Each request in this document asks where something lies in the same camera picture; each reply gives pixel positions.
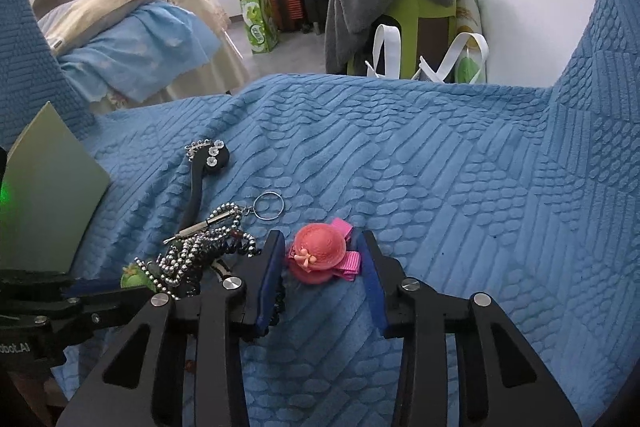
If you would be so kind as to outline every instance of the green stool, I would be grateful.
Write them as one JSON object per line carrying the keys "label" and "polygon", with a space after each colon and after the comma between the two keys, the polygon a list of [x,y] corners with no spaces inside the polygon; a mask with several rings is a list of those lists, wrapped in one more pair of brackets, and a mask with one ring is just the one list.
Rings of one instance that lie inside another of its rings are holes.
{"label": "green stool", "polygon": [[[456,36],[456,3],[445,7],[430,0],[394,0],[373,24],[372,35],[379,24],[396,26],[400,30],[400,78],[409,79],[418,70],[420,56],[434,70],[438,69]],[[347,73],[356,73],[353,59],[349,61]]]}

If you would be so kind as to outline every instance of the green plush toy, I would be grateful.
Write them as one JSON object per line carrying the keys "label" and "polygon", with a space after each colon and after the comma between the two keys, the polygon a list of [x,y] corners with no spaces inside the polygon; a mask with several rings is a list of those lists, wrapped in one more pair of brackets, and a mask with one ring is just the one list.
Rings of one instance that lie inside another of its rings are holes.
{"label": "green plush toy", "polygon": [[132,263],[122,269],[124,272],[120,278],[121,288],[133,288],[135,286],[146,286],[152,291],[156,292],[154,284],[149,280],[137,264]]}

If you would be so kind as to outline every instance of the pillow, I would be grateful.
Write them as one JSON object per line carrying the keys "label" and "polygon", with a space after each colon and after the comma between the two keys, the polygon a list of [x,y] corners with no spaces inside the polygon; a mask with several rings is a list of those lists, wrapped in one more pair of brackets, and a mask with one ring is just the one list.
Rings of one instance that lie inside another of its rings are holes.
{"label": "pillow", "polygon": [[219,38],[229,28],[231,20],[218,0],[167,0],[183,10],[193,13]]}
{"label": "pillow", "polygon": [[84,46],[139,6],[152,1],[156,0],[76,0],[43,33],[53,55],[63,55]]}
{"label": "pillow", "polygon": [[43,35],[46,35],[47,32],[49,32],[50,29],[53,28],[53,25],[57,23],[65,15],[66,12],[69,11],[71,5],[76,1],[77,0],[73,0],[65,2],[60,6],[56,6],[53,10],[51,10],[38,21],[38,26],[40,27],[40,31],[43,33]]}

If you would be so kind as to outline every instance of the pink hat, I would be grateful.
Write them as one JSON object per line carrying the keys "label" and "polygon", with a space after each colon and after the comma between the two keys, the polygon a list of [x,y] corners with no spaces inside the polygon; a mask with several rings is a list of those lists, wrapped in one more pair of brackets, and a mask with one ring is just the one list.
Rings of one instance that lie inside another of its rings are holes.
{"label": "pink hat", "polygon": [[301,271],[328,270],[340,264],[347,252],[344,236],[331,225],[311,223],[293,241],[295,263]]}
{"label": "pink hat", "polygon": [[289,259],[289,270],[296,279],[305,284],[322,284],[334,276],[331,270],[305,271],[294,259]]}

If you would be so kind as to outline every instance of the metal bead chain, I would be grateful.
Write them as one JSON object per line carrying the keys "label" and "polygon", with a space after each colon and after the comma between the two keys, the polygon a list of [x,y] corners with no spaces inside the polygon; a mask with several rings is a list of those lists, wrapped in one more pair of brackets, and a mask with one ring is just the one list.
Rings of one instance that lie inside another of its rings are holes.
{"label": "metal bead chain", "polygon": [[228,212],[231,226],[203,230],[185,240],[175,241],[166,254],[157,257],[156,273],[149,270],[151,263],[145,263],[138,257],[134,261],[158,291],[177,299],[173,289],[185,282],[192,272],[200,273],[216,258],[231,253],[249,257],[257,253],[255,237],[240,228],[243,209],[236,203],[221,204],[214,209],[209,218]]}

